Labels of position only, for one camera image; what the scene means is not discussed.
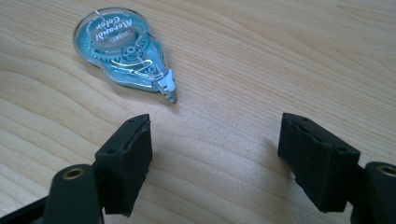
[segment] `light wood tabletop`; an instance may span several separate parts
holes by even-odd
[[[162,41],[177,102],[77,54],[77,23],[126,7]],[[106,223],[349,223],[320,213],[276,149],[282,113],[396,163],[393,0],[0,0],[0,217],[149,114],[153,159],[131,217]]]

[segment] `wooden surface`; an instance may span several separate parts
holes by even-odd
[[[76,24],[109,6],[147,18],[176,104],[77,55]],[[132,216],[106,223],[348,223],[350,205],[321,214],[276,155],[281,115],[338,135],[360,165],[396,163],[395,99],[393,0],[0,0],[0,216],[149,113],[147,180]]]

